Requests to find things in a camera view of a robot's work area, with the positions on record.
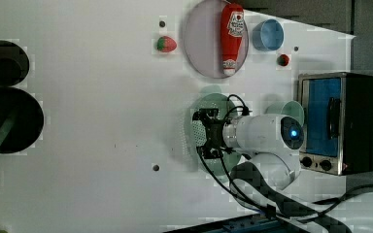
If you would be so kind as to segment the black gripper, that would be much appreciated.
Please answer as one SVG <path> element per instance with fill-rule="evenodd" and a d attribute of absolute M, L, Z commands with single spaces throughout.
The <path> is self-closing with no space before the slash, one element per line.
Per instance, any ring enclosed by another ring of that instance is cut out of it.
<path fill-rule="evenodd" d="M 222 158 L 225 152 L 229 152 L 222 131 L 227 123 L 226 119 L 218 119 L 219 110 L 216 108 L 199 109 L 192 116 L 193 121 L 200 121 L 205 128 L 206 141 L 196 150 L 204 159 Z"/>

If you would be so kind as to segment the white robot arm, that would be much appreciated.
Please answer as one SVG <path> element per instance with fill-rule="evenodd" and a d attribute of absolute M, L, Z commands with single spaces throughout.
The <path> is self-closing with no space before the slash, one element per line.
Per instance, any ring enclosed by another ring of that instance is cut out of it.
<path fill-rule="evenodd" d="M 373 184 L 356 187 L 323 203 L 285 193 L 301 172 L 298 152 L 303 129 L 276 114 L 218 117 L 215 108 L 199 109 L 191 121 L 204 127 L 196 146 L 203 164 L 218 159 L 228 178 L 225 187 L 243 207 L 304 230 L 322 233 L 373 233 Z"/>

